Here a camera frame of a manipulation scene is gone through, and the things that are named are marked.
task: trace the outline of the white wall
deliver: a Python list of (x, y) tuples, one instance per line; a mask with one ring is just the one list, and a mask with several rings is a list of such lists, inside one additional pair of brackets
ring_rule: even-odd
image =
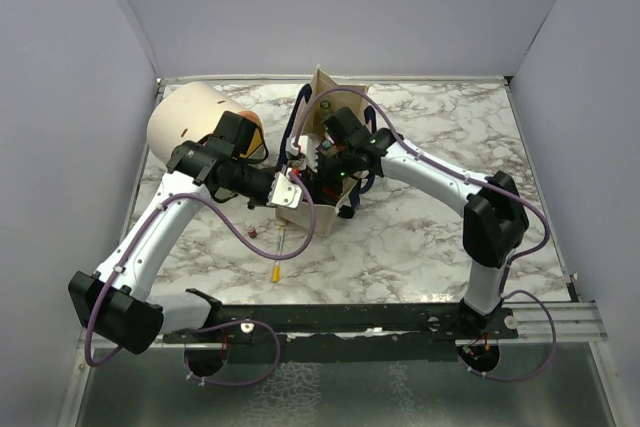
[(163, 77), (511, 75), (554, 0), (129, 0)]
[(53, 425), (67, 293), (117, 241), (155, 73), (115, 0), (0, 0), (0, 425)]
[(640, 0), (558, 0), (513, 81), (560, 248), (640, 422)]

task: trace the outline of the gray floor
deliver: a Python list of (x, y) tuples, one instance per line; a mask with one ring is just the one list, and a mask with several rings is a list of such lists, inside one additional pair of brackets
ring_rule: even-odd
[[(549, 346), (503, 347), (496, 372), (529, 371)], [(228, 380), (263, 366), (229, 366)], [(613, 427), (588, 344), (561, 344), (539, 377), (495, 383), (458, 363), (283, 364), (263, 384), (199, 387), (180, 349), (122, 353), (94, 369), (80, 426)]]

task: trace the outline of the marble surface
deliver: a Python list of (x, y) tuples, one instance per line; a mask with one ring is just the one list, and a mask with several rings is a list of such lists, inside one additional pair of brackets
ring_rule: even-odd
[[(265, 125), (274, 164), (284, 126), (300, 84), (214, 85), (254, 110)], [(173, 87), (168, 86), (165, 95)], [(467, 169), (504, 170), (523, 197), (539, 197), (505, 88), (500, 84), (373, 84), (370, 95), (397, 129), (419, 147)], [(133, 219), (150, 202), (164, 166), (149, 154)], [(221, 208), (238, 224), (256, 226), (255, 243), (276, 251), (279, 227), (271, 209), (249, 211), (236, 198)], [(523, 247), (542, 237), (529, 214)], [(287, 229), (284, 251), (305, 232)], [(467, 285), (469, 258), (462, 248), (462, 222), (446, 206), (400, 182), (377, 179), (352, 220), (338, 219), (328, 238), (314, 238), (299, 257), (282, 262), (271, 282), (273, 261), (250, 252), (222, 222), (202, 210), (165, 261), (152, 294), (195, 287), (228, 303), (451, 302)], [(527, 289), (545, 300), (568, 300), (553, 243), (515, 262), (507, 291)]]

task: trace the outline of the white bracket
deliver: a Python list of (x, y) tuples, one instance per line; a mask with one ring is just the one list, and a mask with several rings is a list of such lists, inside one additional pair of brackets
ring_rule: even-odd
[(278, 172), (273, 181), (269, 201), (270, 207), (286, 207), (297, 209), (302, 201), (302, 189), (300, 186), (289, 180), (289, 173), (292, 169), (287, 169), (286, 174)]
[(287, 153), (292, 156), (300, 155), (304, 161), (305, 167), (309, 167), (313, 172), (318, 171), (318, 147), (320, 140), (316, 136), (301, 135), (298, 141), (300, 148), (296, 146), (295, 137), (287, 139)]

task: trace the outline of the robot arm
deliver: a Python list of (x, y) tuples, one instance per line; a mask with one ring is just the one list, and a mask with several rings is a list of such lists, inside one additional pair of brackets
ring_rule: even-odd
[[(529, 221), (521, 204), (489, 189), (469, 182), (471, 179), (493, 184), (518, 195), (513, 179), (503, 172), (487, 176), (467, 171), (421, 151), (404, 139), (396, 142), (388, 129), (371, 134), (348, 108), (336, 111), (324, 122), (338, 154), (325, 156), (313, 143), (299, 143), (300, 155), (313, 170), (321, 185), (342, 185), (342, 178), (359, 171), (400, 180), (420, 189), (463, 218), (463, 246), (471, 257), (469, 285), (462, 301), (472, 322), (486, 323), (502, 304), (508, 257), (520, 245)], [(406, 147), (416, 154), (410, 154)], [(297, 147), (292, 141), (290, 151)], [(464, 180), (445, 174), (425, 161), (445, 166)]]
[[(82, 325), (88, 326), (98, 304), (95, 331), (140, 353), (158, 334), (204, 324), (211, 305), (197, 294), (149, 299), (162, 263), (203, 203), (221, 188), (243, 194), (252, 205), (296, 208), (302, 199), (301, 187), (284, 173), (268, 173), (239, 158), (254, 129), (247, 119), (227, 112), (213, 134), (174, 150), (150, 205), (122, 243), (91, 276), (77, 272), (69, 283)], [(108, 294), (97, 302), (114, 271), (118, 275)]]

